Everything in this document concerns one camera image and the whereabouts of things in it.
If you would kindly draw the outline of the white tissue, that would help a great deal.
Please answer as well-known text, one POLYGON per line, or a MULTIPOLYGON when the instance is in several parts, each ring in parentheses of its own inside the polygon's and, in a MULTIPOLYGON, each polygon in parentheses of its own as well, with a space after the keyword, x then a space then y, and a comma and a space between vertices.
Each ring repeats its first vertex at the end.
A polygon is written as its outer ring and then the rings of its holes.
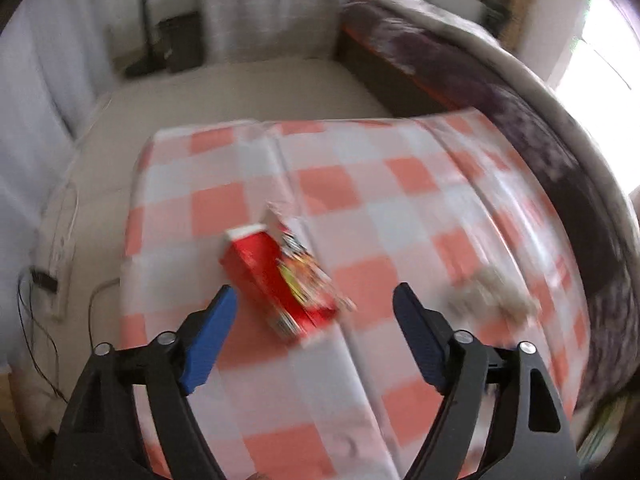
POLYGON ((448 295, 448 307, 459 318, 502 318, 515 326, 534 322, 541 312, 536 298, 494 266, 484 266, 454 285, 448 295))

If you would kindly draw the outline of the red snack box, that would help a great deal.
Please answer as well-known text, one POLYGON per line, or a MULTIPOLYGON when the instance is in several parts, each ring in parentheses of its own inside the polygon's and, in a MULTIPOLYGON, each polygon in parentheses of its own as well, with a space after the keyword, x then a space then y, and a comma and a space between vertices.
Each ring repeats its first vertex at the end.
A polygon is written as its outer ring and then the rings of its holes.
POLYGON ((239 294, 287 344, 308 344, 356 310, 311 252, 299 220, 273 205, 258 222, 224 233, 219 262, 239 294))

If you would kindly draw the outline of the black small trash can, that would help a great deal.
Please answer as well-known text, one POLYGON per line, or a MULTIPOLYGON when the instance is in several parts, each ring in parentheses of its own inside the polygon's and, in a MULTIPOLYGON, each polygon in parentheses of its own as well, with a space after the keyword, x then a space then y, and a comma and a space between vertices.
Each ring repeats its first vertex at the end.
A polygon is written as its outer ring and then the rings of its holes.
POLYGON ((203 26, 198 11, 165 18, 157 25, 166 70, 181 73, 203 65, 203 26))

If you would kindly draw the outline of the red white checkered cloth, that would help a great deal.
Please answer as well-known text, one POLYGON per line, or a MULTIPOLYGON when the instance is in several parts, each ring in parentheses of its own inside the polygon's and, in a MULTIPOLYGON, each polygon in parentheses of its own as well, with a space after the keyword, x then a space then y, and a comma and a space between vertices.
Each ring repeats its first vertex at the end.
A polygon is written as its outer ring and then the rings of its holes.
POLYGON ((174 330, 224 284, 224 234, 277 206, 355 304, 290 347, 241 304, 217 364, 190 396, 224 474, 398 479, 434 422, 395 321, 394 287, 446 311, 454 284, 493 266, 540 304, 518 327, 479 315, 485 344, 536 344, 565 411, 588 358, 585 293, 562 222, 506 137, 480 112, 414 119, 227 122, 157 133, 134 175, 122 343, 174 330))

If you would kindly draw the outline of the white power strip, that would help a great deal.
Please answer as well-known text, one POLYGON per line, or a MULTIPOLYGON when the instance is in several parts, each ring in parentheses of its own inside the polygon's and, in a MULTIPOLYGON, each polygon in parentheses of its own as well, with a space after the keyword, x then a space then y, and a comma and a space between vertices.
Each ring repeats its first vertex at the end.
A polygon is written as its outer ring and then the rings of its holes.
POLYGON ((56 292, 47 293, 46 313, 56 322, 63 322, 66 319, 75 248, 73 231, 68 230, 54 245, 51 255, 50 274, 58 281, 58 288, 56 292))

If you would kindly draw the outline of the bed with purple quilt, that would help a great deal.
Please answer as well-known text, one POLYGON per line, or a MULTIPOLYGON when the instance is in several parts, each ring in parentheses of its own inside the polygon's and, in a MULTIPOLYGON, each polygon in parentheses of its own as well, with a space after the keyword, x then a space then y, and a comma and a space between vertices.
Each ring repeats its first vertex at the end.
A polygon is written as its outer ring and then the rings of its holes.
POLYGON ((511 142, 558 213, 588 304, 588 405, 639 367, 639 223, 552 91, 484 28, 423 0, 347 0, 338 59, 396 117, 473 107, 511 142))

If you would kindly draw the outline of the black floor fan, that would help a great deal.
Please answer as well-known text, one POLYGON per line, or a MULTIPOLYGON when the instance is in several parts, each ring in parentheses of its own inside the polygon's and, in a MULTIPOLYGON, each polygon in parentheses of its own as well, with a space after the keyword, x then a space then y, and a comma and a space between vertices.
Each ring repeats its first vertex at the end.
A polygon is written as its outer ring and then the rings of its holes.
POLYGON ((150 76, 165 68, 164 59, 157 54, 154 47, 149 0, 138 0, 138 7, 143 50, 140 58, 124 70, 125 78, 129 80, 150 76))

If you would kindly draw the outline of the grey checked covered nightstand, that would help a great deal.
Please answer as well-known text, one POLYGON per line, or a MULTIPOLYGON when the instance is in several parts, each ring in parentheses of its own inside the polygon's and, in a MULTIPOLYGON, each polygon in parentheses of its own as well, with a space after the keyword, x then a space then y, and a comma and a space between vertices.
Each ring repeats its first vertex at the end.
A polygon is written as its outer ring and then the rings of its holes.
POLYGON ((209 64, 330 58, 348 0, 200 0, 209 64))

